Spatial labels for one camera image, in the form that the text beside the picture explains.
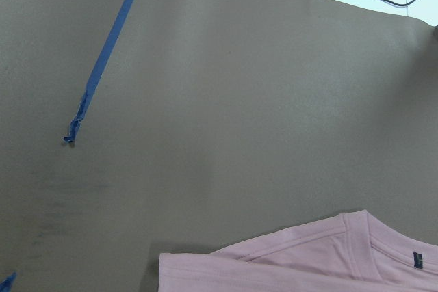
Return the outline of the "pink Snoopy t-shirt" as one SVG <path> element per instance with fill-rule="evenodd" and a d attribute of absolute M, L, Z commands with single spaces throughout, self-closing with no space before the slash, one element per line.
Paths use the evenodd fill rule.
<path fill-rule="evenodd" d="M 159 257 L 160 291 L 436 291 L 437 247 L 368 211 Z"/>

